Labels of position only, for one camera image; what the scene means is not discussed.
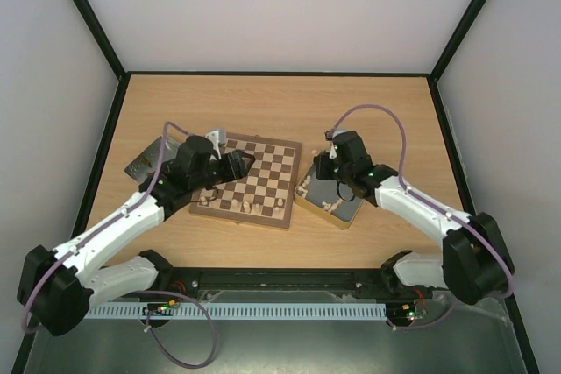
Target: wooden table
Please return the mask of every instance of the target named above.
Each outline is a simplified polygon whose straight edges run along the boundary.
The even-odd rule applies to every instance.
[[[133,75],[126,92],[89,226],[137,188],[124,168],[161,131],[166,120],[196,133],[213,127],[302,142],[299,177],[325,147],[323,133],[350,107],[378,103],[402,120],[408,136],[405,176],[416,187],[461,208],[448,155],[424,78],[332,76]],[[364,139],[375,163],[397,168],[401,139],[393,120],[360,110],[344,127]],[[182,140],[178,134],[172,137]],[[155,249],[175,266],[269,268],[378,267],[396,252],[436,252],[423,233],[372,206],[339,230],[295,205],[290,230],[192,216],[188,209],[132,242],[111,264]]]

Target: black cable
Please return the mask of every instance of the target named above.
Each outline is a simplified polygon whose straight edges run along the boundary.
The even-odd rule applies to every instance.
[[[352,198],[349,200],[346,200],[345,198],[341,197],[341,192],[339,192],[339,186],[341,186],[341,181],[337,182],[337,196],[339,196],[339,199],[341,199],[342,201],[354,201],[354,198],[357,197],[354,195],[354,193],[352,194]]]

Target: white wall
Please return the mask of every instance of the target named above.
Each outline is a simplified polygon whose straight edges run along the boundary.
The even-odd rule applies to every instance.
[[[494,215],[543,373],[561,366],[561,8],[488,0],[440,82],[477,209]]]
[[[90,0],[127,70],[429,72],[470,0]]]
[[[117,80],[71,0],[0,0],[0,372],[25,254],[71,233]]]

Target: robotic arm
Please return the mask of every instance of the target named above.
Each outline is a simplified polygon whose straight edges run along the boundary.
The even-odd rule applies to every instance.
[[[108,300],[151,286],[166,289],[172,266],[155,251],[143,251],[128,262],[101,268],[137,236],[187,206],[194,192],[247,176],[255,158],[240,150],[221,155],[218,146],[223,140],[223,130],[205,137],[189,136],[175,159],[162,163],[153,190],[141,204],[138,202],[156,174],[149,175],[123,206],[83,234],[52,251],[43,246],[30,251],[18,301],[25,305],[39,280],[69,252],[72,255],[54,271],[32,303],[32,314],[52,335],[67,333],[91,307]],[[111,223],[119,214],[122,216]],[[80,248],[81,241],[96,230],[101,232]]]
[[[466,226],[490,243],[512,273],[514,267],[496,221],[485,213],[469,215],[412,188],[389,166],[375,165],[356,131],[326,133],[330,152],[315,157],[316,177],[347,185],[356,197],[393,212],[417,227],[442,249],[440,255],[402,251],[382,266],[386,288],[446,288],[466,304],[475,304],[508,285],[499,261]]]

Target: wooden chessboard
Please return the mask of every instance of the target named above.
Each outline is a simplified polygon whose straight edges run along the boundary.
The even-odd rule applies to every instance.
[[[249,175],[217,186],[216,192],[202,190],[194,194],[193,201],[199,201],[202,195],[207,199],[214,195],[217,198],[206,203],[191,203],[191,214],[288,229],[302,144],[228,133],[221,153],[235,149],[255,155]],[[233,200],[238,201],[236,207],[232,205]],[[244,210],[245,201],[250,204],[249,213]]]

